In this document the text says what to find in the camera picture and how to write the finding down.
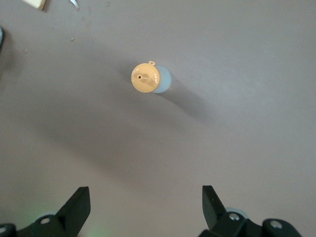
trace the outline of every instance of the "gray floor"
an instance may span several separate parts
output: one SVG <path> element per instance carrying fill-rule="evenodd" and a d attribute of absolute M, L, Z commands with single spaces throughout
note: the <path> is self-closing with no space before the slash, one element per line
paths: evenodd
<path fill-rule="evenodd" d="M 0 0 L 0 222 L 88 185 L 83 236 L 197 237 L 213 185 L 315 235 L 316 1 L 78 3 Z M 130 83 L 150 60 L 164 94 Z"/>

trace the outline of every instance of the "black plastic part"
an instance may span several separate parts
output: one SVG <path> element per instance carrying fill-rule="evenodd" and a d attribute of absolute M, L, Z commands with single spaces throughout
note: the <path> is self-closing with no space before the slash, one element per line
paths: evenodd
<path fill-rule="evenodd" d="M 90 195 L 88 187 L 81 187 L 57 212 L 69 237 L 76 237 L 90 214 Z"/>
<path fill-rule="evenodd" d="M 0 229 L 4 228 L 5 231 L 0 234 L 0 237 L 15 237 L 16 228 L 14 224 L 1 224 Z"/>
<path fill-rule="evenodd" d="M 271 225 L 271 221 L 278 221 L 282 225 L 282 228 L 274 228 Z M 301 237 L 298 231 L 290 223 L 279 219 L 265 220 L 262 224 L 262 228 L 264 233 L 270 237 Z"/>
<path fill-rule="evenodd" d="M 210 230 L 215 226 L 219 218 L 227 213 L 212 186 L 203 186 L 202 206 L 203 214 Z"/>
<path fill-rule="evenodd" d="M 278 219 L 267 219 L 262 226 L 234 212 L 227 212 L 212 186 L 203 186 L 203 213 L 209 230 L 203 231 L 199 237 L 302 237 L 288 222 Z M 230 214 L 239 218 L 230 218 Z M 271 225 L 278 221 L 282 228 Z"/>
<path fill-rule="evenodd" d="M 56 215 L 38 218 L 28 227 L 16 231 L 14 224 L 2 224 L 0 237 L 76 237 L 90 214 L 88 187 L 78 188 Z"/>
<path fill-rule="evenodd" d="M 242 234 L 246 219 L 235 213 L 239 216 L 239 220 L 232 220 L 229 217 L 230 214 L 231 212 L 227 212 L 219 219 L 213 229 L 210 230 L 211 236 L 238 237 Z"/>

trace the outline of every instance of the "yellow cap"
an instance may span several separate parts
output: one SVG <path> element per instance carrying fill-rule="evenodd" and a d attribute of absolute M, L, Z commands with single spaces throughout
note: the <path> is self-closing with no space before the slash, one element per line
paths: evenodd
<path fill-rule="evenodd" d="M 155 62 L 138 65 L 132 72 L 132 83 L 140 92 L 149 93 L 156 90 L 160 84 L 160 73 Z"/>

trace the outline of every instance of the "metal screw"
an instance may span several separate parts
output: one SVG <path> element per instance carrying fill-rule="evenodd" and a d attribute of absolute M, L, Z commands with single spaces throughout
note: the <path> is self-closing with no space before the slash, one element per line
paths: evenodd
<path fill-rule="evenodd" d="M 276 229 L 282 229 L 282 224 L 279 221 L 271 221 L 270 225 Z"/>
<path fill-rule="evenodd" d="M 42 225 L 44 225 L 44 224 L 47 224 L 48 222 L 50 222 L 50 219 L 47 217 L 47 218 L 44 218 L 44 219 L 42 219 L 41 221 L 40 221 L 40 223 L 42 224 Z"/>
<path fill-rule="evenodd" d="M 0 234 L 4 233 L 6 231 L 6 227 L 0 228 Z"/>
<path fill-rule="evenodd" d="M 240 217 L 239 217 L 236 213 L 231 213 L 231 214 L 229 214 L 229 218 L 230 218 L 232 221 L 239 221 L 239 220 L 240 220 Z"/>

